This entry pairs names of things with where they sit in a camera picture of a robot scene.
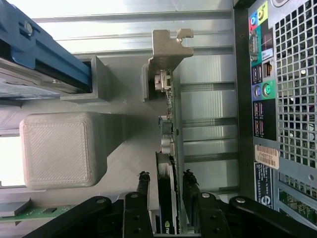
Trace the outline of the beige barcode sticker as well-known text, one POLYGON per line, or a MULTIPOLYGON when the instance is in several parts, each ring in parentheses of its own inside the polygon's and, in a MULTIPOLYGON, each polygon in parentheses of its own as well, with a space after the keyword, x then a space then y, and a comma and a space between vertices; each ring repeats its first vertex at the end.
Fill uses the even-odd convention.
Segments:
POLYGON ((255 145, 255 161, 272 169, 279 169, 279 151, 261 145, 255 145))

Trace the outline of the grey plastic parts rack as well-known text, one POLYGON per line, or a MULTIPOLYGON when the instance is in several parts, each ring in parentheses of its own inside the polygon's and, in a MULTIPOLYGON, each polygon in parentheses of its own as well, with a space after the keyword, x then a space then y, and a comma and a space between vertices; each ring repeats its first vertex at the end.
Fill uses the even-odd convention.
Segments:
POLYGON ((36 178, 55 185, 0 188, 0 203, 30 201, 38 207, 77 205, 102 195, 116 199, 137 187, 149 172, 149 210, 159 211, 155 153, 161 138, 164 100, 143 101, 142 67, 147 56, 101 58, 110 81, 107 102, 77 104, 60 99, 23 103, 10 113, 0 135, 0 176, 21 176, 24 153, 31 149, 36 178))

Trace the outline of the green RAM stick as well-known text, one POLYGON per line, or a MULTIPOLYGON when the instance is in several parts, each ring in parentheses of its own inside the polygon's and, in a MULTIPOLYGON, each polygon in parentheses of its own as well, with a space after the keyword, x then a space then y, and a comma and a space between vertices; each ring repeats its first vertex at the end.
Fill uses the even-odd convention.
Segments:
POLYGON ((74 205, 57 206, 51 208, 30 206, 13 217, 0 217, 0 223, 20 222, 25 220, 38 220, 44 218, 55 218, 70 209, 74 205))

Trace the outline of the open grey PC case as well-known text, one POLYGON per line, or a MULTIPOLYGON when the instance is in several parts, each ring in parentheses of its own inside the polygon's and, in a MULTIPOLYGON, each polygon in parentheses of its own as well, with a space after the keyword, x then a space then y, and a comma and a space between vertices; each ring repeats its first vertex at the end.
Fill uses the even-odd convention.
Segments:
POLYGON ((317 210, 317 0, 233 0, 240 194, 317 230, 279 189, 317 210), (255 161, 279 151, 279 169, 255 161))

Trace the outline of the silver CPU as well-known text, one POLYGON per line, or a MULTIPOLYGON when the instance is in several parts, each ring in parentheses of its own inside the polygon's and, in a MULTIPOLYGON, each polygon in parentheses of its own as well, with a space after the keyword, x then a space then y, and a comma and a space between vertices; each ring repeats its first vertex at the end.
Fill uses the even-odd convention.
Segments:
POLYGON ((19 202, 1 202, 0 217, 14 217, 24 211, 31 204, 31 200, 19 202))

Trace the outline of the hard disk with blue rails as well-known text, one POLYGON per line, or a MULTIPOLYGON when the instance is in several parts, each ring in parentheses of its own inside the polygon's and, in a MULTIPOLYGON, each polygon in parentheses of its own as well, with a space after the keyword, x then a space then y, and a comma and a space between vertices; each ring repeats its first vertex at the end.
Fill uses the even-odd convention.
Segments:
POLYGON ((68 52, 16 6, 0 0, 0 99, 91 92, 91 65, 68 52))

